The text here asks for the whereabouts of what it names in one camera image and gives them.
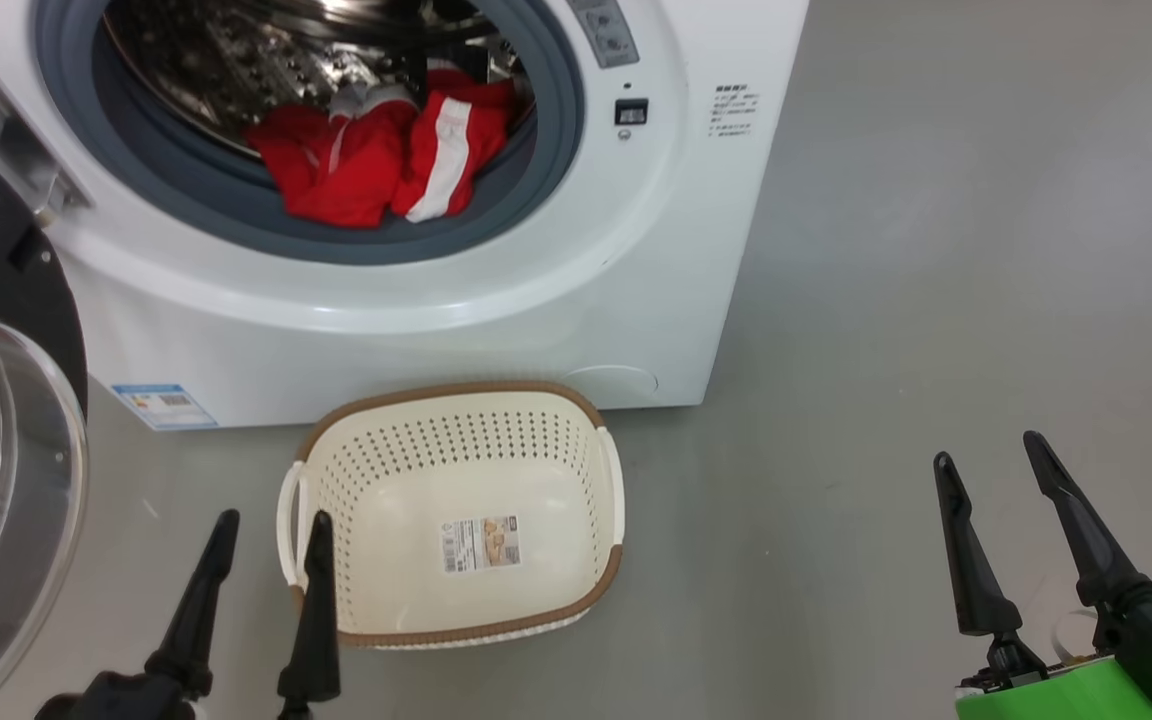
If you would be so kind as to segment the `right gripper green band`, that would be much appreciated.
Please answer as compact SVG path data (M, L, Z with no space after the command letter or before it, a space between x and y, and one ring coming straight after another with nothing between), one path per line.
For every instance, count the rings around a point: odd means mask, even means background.
M1059 515L1079 574L1079 601L1124 615L1152 600L1152 579L1126 556L1047 439L1026 430L1023 445L1039 491ZM963 684L1023 685L993 694L963 691L956 698L956 719L1152 720L1152 703L1115 660L1083 664L1047 679L1047 664L1020 637L1018 607L1002 592L980 546L972 500L950 454L938 452L933 473L957 630L968 637L991 638L986 666Z

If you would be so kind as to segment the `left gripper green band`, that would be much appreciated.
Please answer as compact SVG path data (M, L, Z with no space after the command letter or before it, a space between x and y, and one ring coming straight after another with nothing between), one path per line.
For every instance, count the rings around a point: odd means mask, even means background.
M236 553L238 525L237 510L221 511L160 646L143 666L147 674L100 673L84 691L56 694L44 702L36 720L197 720L191 702L212 689L212 632L220 588ZM303 569L306 588L291 660L278 680L283 698L279 719L311 719L312 706L340 696L338 579L329 511L314 514Z

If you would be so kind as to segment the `red and white garment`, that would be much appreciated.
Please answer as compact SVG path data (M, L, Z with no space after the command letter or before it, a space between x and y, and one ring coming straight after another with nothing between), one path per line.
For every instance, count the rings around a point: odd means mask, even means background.
M247 128L244 141L293 217L348 229L456 217L476 179L509 141L532 99L526 79L480 83L448 60L429 67L429 96L399 83L339 88L328 108L287 104Z

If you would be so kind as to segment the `cream basket with brown rim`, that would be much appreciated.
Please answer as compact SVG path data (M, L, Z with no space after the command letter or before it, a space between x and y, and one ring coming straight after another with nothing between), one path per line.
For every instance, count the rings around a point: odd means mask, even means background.
M339 406L308 433L276 502L297 606L316 511L329 511L340 642L444 650L571 626L626 553L626 478L602 415L558 382L462 382ZM516 515L522 562L444 573L445 521Z

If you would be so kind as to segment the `printed instruction sticker label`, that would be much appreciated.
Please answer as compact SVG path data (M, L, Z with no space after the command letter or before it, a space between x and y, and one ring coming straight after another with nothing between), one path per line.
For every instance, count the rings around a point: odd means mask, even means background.
M439 536L445 574L511 568L522 562L516 515L445 521Z

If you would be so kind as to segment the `white front-load washing machine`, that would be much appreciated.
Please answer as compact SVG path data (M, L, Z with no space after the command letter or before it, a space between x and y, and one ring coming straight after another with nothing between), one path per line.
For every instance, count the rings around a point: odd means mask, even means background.
M611 69L570 5L547 3L586 103L558 191L448 258L342 266L233 245L129 191L52 101L33 0L0 0L0 82L90 200L41 225L76 300L86 387L179 384L218 429L594 365L653 373L649 407L699 404L812 0L620 0L641 61ZM620 97L646 97L645 126L613 124Z

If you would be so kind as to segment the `washer opening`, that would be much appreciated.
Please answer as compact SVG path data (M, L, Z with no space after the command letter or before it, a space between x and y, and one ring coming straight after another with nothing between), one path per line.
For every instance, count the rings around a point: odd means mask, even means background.
M535 120L477 177L470 209L408 223L348 232L285 213L259 161L189 131L151 99L97 36L109 0L33 0L33 47L41 81L70 132L129 191L225 242L280 258L342 266L420 263L511 232L561 185L579 150L586 103L579 59L547 0L486 0L521 44L538 91Z

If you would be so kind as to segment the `metal door hinge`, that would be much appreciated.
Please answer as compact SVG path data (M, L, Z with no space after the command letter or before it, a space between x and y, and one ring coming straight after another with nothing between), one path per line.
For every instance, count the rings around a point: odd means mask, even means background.
M0 176L37 223L54 223L90 200L0 82Z

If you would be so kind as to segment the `steel perforated washer drum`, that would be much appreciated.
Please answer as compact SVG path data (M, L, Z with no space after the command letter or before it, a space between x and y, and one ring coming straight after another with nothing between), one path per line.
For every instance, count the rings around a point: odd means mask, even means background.
M511 131L535 115L511 41L470 0L109 0L103 26L175 118L242 154L276 106L325 109L351 85L422 94L438 60L515 88Z

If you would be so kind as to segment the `blue energy label sticker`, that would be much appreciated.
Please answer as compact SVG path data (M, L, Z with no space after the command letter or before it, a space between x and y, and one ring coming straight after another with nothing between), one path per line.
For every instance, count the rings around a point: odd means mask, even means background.
M132 414L154 430L218 429L218 420L179 384L111 386Z

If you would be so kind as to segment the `round white filter cover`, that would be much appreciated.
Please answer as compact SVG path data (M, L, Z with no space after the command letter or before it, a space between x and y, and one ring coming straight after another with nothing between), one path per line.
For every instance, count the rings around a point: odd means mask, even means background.
M584 366L559 379L564 387L579 392L599 409L631 409L653 406L659 381L647 370L627 365Z

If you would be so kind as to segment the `grey warning sticker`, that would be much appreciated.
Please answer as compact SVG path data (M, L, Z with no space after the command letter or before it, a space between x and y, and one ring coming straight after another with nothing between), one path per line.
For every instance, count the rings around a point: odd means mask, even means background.
M596 63L602 69L641 61L620 0L566 0L584 31Z

